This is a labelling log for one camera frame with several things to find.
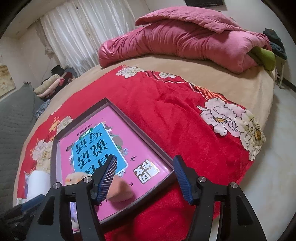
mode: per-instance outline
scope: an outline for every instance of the white peony print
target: white peony print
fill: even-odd
[[[176,75],[173,75],[173,74],[168,74],[168,73],[164,73],[164,72],[160,72],[159,73],[159,77],[161,77],[161,78],[163,78],[163,79],[165,79],[165,78],[167,78],[167,77],[170,77],[170,78],[176,78]]]
[[[44,140],[38,141],[32,153],[33,160],[38,161],[39,159],[41,159],[43,152],[45,150],[45,146],[46,142]]]
[[[236,123],[238,124],[238,131],[241,132],[239,138],[242,145],[250,153],[249,160],[253,161],[266,141],[265,135],[249,110],[246,110],[241,118],[236,118]]]
[[[70,116],[66,116],[58,125],[57,125],[57,134],[61,132],[67,125],[69,125],[73,119]]]
[[[229,131],[232,136],[239,137],[236,118],[242,117],[245,112],[243,108],[234,104],[228,104],[220,98],[213,98],[205,103],[205,108],[197,106],[202,113],[200,116],[208,124],[214,127],[214,132],[221,136],[227,135]]]
[[[52,156],[53,142],[45,142],[41,140],[34,148],[32,157],[37,161],[36,170],[45,171],[50,173],[50,158]]]
[[[145,72],[145,70],[142,70],[138,67],[126,67],[122,70],[119,70],[116,75],[122,75],[127,79],[129,77],[135,76],[138,72]]]

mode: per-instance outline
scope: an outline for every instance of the ceiling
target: ceiling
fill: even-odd
[[[66,0],[32,0],[17,16],[5,31],[5,37],[19,39],[27,28],[45,13]]]

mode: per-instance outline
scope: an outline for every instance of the red blanket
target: red blanket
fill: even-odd
[[[25,177],[49,172],[52,140],[86,109],[107,97],[172,158],[213,183],[239,183],[265,140],[252,114],[221,94],[166,73],[118,67],[72,95],[37,129],[26,148],[18,198],[26,198]],[[107,240],[183,240],[194,207],[177,183],[160,193],[133,220],[108,232]],[[215,217],[219,207],[215,206]]]

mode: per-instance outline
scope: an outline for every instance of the picture frame on wall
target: picture frame on wall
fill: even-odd
[[[15,83],[6,65],[0,65],[0,98],[15,89]]]

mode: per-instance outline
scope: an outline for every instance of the pink clothing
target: pink clothing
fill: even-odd
[[[222,13],[196,7],[170,7],[136,21],[147,24],[111,39],[99,49],[102,67],[147,54],[210,59],[234,73],[257,63],[247,53],[255,46],[271,50],[264,34],[245,31]]]
[[[51,94],[52,92],[54,93],[56,87],[59,85],[59,83],[60,83],[61,81],[64,81],[64,78],[62,78],[62,77],[58,78],[55,82],[52,83],[52,85],[51,85],[51,86],[50,86],[50,87],[49,87],[44,93],[42,93],[42,94],[40,94],[40,95],[37,95],[37,96],[38,96],[39,98],[43,98],[43,97],[45,97],[45,96]]]

